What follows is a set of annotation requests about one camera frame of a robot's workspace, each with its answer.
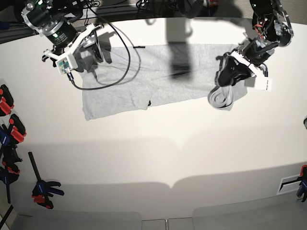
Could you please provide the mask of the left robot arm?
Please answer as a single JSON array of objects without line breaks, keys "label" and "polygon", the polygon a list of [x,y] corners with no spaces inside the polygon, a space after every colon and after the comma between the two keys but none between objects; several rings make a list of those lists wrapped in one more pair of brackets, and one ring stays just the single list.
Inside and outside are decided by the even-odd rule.
[{"label": "left robot arm", "polygon": [[288,46],[294,32],[289,15],[279,0],[251,0],[252,28],[257,36],[243,47],[226,52],[217,72],[215,83],[219,87],[234,86],[248,78],[268,78],[264,62],[275,48]]}]

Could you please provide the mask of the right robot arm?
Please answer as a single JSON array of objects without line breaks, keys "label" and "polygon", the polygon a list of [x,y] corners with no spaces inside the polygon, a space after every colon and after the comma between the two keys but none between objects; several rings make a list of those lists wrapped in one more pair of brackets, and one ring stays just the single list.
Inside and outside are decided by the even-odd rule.
[{"label": "right robot arm", "polygon": [[60,74],[68,74],[78,68],[76,53],[91,49],[97,62],[103,61],[97,30],[101,24],[88,24],[83,32],[73,23],[83,17],[86,0],[29,0],[21,12],[27,26],[45,36],[52,44],[44,51],[42,61],[51,59]]}]

